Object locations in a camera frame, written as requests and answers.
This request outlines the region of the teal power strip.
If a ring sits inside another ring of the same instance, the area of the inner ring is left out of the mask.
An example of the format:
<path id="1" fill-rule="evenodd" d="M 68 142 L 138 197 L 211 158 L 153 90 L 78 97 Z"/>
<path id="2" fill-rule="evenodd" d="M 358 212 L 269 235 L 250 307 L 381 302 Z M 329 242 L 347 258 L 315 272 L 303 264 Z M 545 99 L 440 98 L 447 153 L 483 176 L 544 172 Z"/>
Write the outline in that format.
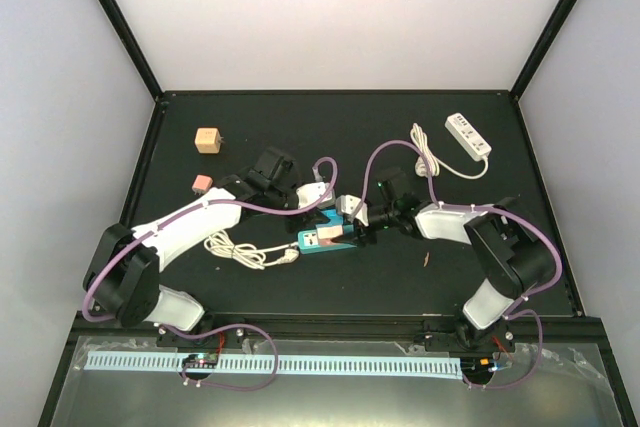
<path id="1" fill-rule="evenodd" d="M 352 233 L 352 226 L 325 226 L 300 231 L 297 234 L 298 248 L 302 254 L 317 254 L 352 248 L 351 244 L 335 242 L 334 238 Z"/>

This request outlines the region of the blue cube adapter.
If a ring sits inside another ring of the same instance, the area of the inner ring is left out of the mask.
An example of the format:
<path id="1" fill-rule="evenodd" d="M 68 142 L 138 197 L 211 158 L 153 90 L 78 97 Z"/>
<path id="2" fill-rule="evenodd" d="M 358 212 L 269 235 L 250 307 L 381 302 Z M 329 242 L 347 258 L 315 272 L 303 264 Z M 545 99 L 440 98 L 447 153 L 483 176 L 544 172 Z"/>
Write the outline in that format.
<path id="1" fill-rule="evenodd" d="M 343 225 L 343 216 L 335 209 L 325 209 L 322 211 L 323 215 L 327 218 L 325 226 Z"/>

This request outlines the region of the small pink cube adapter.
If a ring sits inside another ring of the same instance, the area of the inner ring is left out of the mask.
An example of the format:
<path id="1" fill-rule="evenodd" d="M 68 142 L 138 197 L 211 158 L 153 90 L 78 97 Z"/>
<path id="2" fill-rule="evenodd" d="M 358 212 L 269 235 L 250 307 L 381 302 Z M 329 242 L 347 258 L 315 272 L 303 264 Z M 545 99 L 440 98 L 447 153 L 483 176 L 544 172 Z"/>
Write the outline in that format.
<path id="1" fill-rule="evenodd" d="M 197 175 L 193 184 L 192 191 L 196 195 L 204 195 L 206 194 L 211 187 L 213 186 L 213 179 L 206 175 Z"/>

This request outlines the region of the white power strip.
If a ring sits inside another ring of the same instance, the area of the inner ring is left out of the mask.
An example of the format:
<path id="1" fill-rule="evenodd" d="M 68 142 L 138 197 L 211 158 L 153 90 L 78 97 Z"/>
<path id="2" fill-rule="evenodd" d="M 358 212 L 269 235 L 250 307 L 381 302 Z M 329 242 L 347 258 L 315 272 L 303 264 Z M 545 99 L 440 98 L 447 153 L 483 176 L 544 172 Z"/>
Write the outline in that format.
<path id="1" fill-rule="evenodd" d="M 445 128 L 474 161 L 488 160 L 492 147 L 461 113 L 448 116 Z"/>

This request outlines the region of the large orange cube adapter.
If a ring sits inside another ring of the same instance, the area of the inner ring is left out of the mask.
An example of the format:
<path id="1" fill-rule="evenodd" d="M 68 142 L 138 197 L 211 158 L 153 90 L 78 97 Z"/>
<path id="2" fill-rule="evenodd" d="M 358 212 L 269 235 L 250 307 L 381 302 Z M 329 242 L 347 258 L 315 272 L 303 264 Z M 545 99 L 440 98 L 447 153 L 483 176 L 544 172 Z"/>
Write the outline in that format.
<path id="1" fill-rule="evenodd" d="M 216 127 L 200 127 L 197 129 L 194 145 L 199 154 L 215 155 L 221 150 L 223 137 Z"/>

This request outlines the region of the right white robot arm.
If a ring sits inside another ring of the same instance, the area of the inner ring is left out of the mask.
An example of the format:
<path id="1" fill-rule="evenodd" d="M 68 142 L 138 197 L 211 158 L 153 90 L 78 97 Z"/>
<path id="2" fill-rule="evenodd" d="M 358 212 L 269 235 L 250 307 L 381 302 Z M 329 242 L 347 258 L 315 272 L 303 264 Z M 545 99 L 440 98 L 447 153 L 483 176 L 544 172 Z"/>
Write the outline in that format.
<path id="1" fill-rule="evenodd" d="M 491 337 L 491 328 L 515 307 L 553 286 L 562 274 L 562 260 L 554 244 L 523 217 L 515 198 L 497 204 L 454 206 L 420 199 L 405 173 L 391 169 L 377 182 L 382 202 L 343 195 L 336 209 L 353 231 L 334 240 L 355 246 L 374 244 L 379 231 L 396 228 L 426 240 L 469 245 L 484 275 L 461 309 L 454 326 L 457 343 L 476 350 Z"/>

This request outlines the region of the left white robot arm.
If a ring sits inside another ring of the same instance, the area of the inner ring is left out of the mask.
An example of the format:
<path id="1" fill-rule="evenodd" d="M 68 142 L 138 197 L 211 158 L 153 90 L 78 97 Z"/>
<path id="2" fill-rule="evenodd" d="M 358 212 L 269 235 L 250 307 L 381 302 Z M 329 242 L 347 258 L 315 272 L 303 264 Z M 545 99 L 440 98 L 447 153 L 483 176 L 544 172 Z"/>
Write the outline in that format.
<path id="1" fill-rule="evenodd" d="M 81 312 L 89 322 L 115 320 L 123 327 L 143 322 L 179 330 L 193 346 L 207 344 L 215 323 L 190 294 L 162 285 L 170 263 L 213 234 L 229 230 L 254 214 L 300 221 L 317 213 L 333 195 L 337 173 L 323 179 L 319 167 L 337 165 L 318 159 L 314 179 L 303 183 L 296 161 L 269 148 L 258 161 L 218 181 L 191 203 L 157 220 L 128 228 L 107 228 L 83 279 Z"/>

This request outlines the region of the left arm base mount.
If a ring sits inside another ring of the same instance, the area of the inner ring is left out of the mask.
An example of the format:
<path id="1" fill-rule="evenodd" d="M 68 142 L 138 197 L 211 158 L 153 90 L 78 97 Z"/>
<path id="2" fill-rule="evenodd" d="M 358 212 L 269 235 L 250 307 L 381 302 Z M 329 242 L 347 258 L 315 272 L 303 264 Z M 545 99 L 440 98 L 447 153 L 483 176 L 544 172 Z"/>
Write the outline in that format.
<path id="1" fill-rule="evenodd" d="M 173 347 L 178 350 L 203 348 L 222 349 L 227 343 L 240 342 L 248 334 L 245 318 L 238 315 L 205 313 L 200 321 L 185 332 L 187 337 L 177 335 L 162 325 L 158 334 L 158 347 Z"/>

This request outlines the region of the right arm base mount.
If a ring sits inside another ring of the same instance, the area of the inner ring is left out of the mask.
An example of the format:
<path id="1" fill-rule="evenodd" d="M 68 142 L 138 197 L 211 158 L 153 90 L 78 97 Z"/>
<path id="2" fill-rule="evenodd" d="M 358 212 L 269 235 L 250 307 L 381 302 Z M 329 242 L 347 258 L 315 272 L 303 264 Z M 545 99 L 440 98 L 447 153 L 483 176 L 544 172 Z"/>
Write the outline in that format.
<path id="1" fill-rule="evenodd" d="M 427 351 L 448 352 L 450 355 L 480 356 L 515 351 L 513 333 L 503 320 L 478 329 L 463 316 L 427 317 L 414 340 L 423 344 Z"/>

